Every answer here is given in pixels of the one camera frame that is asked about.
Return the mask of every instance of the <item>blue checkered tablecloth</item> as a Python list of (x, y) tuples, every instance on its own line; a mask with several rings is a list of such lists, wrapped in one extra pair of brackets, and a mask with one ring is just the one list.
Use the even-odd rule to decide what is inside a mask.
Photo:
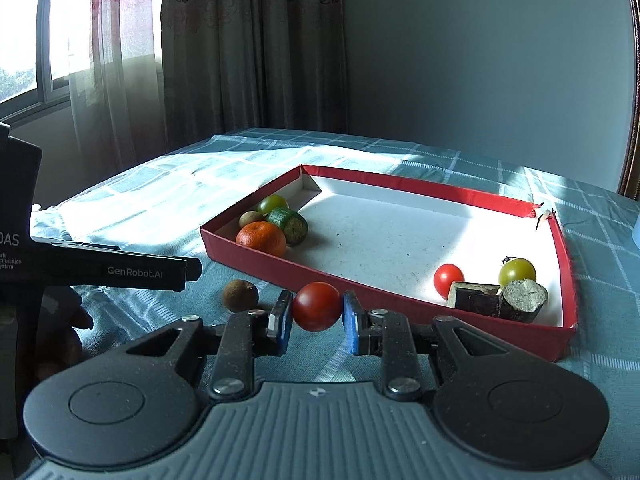
[[(610, 426), (596, 463), (617, 480), (640, 479), (640, 250), (631, 238), (640, 204), (499, 160), (409, 142), (251, 128), (161, 156), (36, 212), (34, 236), (197, 256), (203, 263), (202, 277), (180, 293), (78, 286), (95, 319), (93, 330), (79, 330), (87, 356), (185, 314), (225, 322), (222, 288), (235, 278), (256, 283), (261, 301), (273, 303), (280, 289), (210, 261), (198, 228), (301, 163), (420, 178), (555, 208), (580, 308), (577, 335), (559, 365), (592, 381), (609, 401)], [(267, 380), (353, 381), (377, 373), (377, 358), (347, 352), (339, 323), (317, 334), (294, 327), (284, 357), (256, 362), (256, 375)]]

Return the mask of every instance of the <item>patterned curtain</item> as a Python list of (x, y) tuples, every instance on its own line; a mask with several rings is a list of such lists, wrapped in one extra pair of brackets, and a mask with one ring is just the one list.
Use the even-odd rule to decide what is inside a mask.
[(248, 126), (345, 132), (342, 0), (162, 0), (168, 146)]

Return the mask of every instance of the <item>wall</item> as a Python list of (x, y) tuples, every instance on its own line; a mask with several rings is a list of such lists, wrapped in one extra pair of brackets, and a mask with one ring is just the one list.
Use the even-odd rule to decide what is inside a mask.
[(616, 190), (634, 85), (628, 0), (344, 0), (350, 132)]
[(34, 203), (43, 208), (56, 205), (90, 185), (76, 145), (70, 106), (12, 128), (11, 136), (42, 149)]

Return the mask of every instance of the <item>hand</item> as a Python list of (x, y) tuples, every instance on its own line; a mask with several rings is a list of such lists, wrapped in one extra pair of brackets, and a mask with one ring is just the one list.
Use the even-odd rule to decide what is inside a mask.
[(36, 350), (36, 384), (80, 362), (82, 342), (74, 327), (84, 330), (94, 327), (93, 318), (81, 305), (72, 314), (69, 324), (47, 337)]

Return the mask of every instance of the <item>kiwi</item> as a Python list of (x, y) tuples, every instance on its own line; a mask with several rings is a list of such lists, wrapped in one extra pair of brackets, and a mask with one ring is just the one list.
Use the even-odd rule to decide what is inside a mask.
[(247, 211), (240, 217), (238, 227), (242, 229), (249, 224), (261, 222), (262, 220), (264, 220), (264, 215), (262, 213), (258, 211)]
[(246, 280), (233, 280), (225, 285), (222, 301), (231, 312), (251, 310), (258, 306), (258, 289)]

